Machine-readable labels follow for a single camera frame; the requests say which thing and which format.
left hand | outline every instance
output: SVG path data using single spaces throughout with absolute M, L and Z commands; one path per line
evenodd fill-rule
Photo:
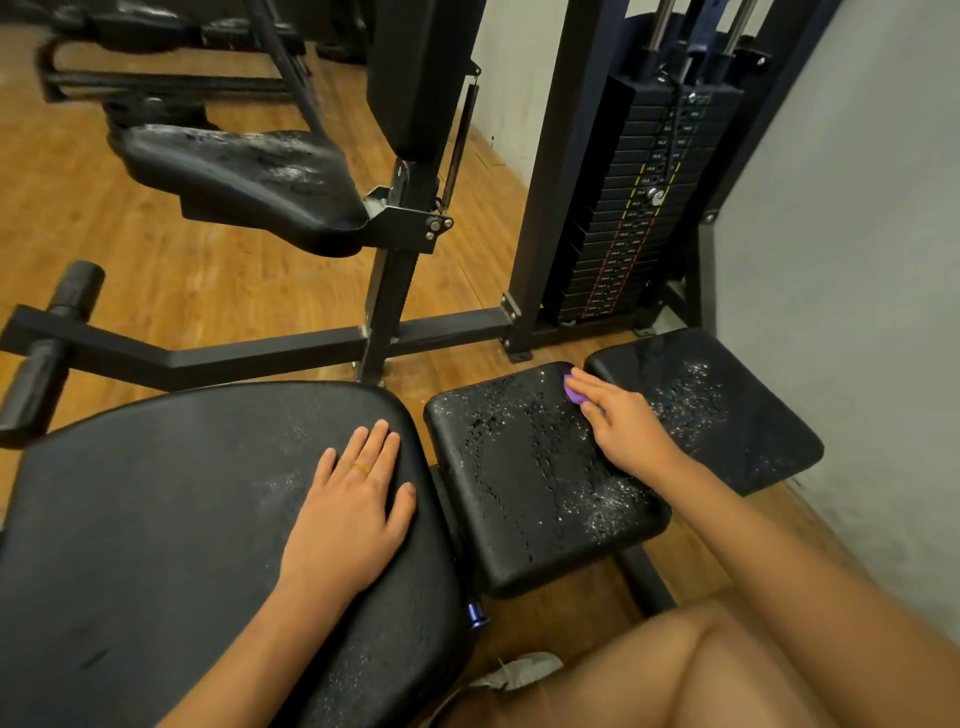
M 336 596 L 346 609 L 387 568 L 417 509 L 414 485 L 404 483 L 384 513 L 399 447 L 399 434 L 380 420 L 353 432 L 340 462 L 333 448 L 324 453 L 283 549 L 279 589 L 308 605 Z

forearm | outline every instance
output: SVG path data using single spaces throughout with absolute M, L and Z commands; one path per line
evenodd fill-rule
M 655 484 L 843 725 L 954 725 L 960 651 L 685 461 Z
M 349 605 L 278 585 L 210 672 L 157 728 L 264 728 Z

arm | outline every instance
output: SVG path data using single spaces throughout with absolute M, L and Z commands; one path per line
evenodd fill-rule
M 590 399 L 583 412 L 600 448 L 697 532 L 840 724 L 957 724 L 960 650 L 953 643 L 684 455 L 642 395 L 574 375 L 569 385 Z
M 360 427 L 329 449 L 290 532 L 280 577 L 250 624 L 158 728 L 263 728 L 352 600 L 393 559 L 417 507 L 412 483 L 384 517 L 400 438 Z

saddle-shaped seat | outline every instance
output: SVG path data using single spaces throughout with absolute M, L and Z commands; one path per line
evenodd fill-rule
M 314 255 L 362 247 L 370 216 L 325 136 L 146 124 L 112 134 L 110 146 L 135 180 L 180 195 L 188 217 L 260 228 Z

white wall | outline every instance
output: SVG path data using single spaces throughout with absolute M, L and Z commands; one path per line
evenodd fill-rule
M 960 642 L 960 5 L 845 0 L 721 211 L 720 338 L 827 446 L 803 497 Z
M 773 0 L 759 0 L 747 33 L 760 27 Z M 689 0 L 679 0 L 683 12 Z M 524 184 L 537 155 L 543 112 L 564 26 L 567 0 L 487 0 L 473 59 L 483 69 L 473 126 L 491 143 Z M 730 27 L 737 0 L 727 7 L 720 28 Z M 627 15 L 652 12 L 657 0 L 631 0 Z

